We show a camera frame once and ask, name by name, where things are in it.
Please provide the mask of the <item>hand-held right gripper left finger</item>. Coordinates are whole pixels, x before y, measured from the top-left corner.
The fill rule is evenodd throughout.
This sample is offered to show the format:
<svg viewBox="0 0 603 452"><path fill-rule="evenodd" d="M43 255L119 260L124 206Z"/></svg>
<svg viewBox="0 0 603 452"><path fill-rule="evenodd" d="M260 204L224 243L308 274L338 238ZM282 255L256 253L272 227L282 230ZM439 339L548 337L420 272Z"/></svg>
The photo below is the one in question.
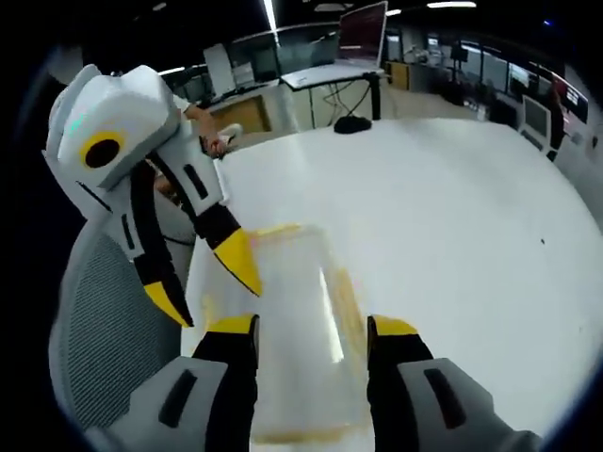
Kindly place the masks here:
<svg viewBox="0 0 603 452"><path fill-rule="evenodd" d="M178 357L135 389L112 425L121 451L248 451L257 400L260 317L210 325L190 357Z"/></svg>

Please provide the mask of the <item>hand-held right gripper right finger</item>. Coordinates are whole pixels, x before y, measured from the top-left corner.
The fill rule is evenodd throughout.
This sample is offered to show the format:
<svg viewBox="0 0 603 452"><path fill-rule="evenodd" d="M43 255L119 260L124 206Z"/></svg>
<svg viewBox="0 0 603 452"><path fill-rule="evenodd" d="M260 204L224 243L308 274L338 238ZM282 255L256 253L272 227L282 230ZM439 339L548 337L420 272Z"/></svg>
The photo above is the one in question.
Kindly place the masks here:
<svg viewBox="0 0 603 452"><path fill-rule="evenodd" d="M378 451L536 451L491 394L448 358L436 358L407 322L367 318L367 400Z"/></svg>

